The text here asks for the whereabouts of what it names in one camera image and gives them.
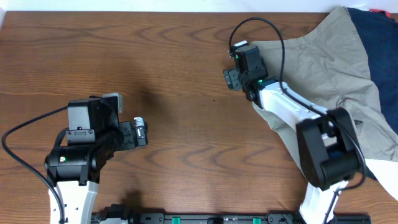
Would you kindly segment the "khaki shorts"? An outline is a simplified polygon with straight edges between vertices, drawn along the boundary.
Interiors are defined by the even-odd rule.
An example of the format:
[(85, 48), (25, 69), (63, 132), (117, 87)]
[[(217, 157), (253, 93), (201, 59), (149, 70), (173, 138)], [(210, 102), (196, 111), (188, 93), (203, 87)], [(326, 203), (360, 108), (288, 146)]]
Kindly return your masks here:
[(397, 132), (381, 112), (368, 55), (347, 7), (334, 9), (305, 36), (257, 46), (271, 75), (320, 106), (350, 113), (366, 159), (397, 162)]

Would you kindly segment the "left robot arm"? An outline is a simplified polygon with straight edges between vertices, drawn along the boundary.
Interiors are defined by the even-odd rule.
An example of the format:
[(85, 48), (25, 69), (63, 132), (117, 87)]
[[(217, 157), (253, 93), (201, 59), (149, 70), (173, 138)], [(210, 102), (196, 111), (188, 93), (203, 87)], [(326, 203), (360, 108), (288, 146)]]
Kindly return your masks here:
[(49, 190), (50, 223), (91, 223), (101, 169), (115, 152), (147, 144), (147, 123), (142, 117), (97, 134), (93, 129), (60, 131), (45, 158), (47, 180), (61, 202)]

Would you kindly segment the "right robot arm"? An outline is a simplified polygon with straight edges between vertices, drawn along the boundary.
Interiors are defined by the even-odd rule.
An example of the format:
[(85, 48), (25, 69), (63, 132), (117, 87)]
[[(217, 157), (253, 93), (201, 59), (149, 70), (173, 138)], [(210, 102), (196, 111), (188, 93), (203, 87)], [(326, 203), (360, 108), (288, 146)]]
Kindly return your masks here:
[(366, 174), (366, 163), (346, 110), (329, 110), (296, 92), (286, 82), (267, 76), (266, 69), (224, 70), (230, 90), (242, 90), (249, 101), (291, 127), (297, 138), (298, 158), (308, 180), (298, 210), (301, 223), (332, 223), (338, 197), (352, 187), (355, 173)]

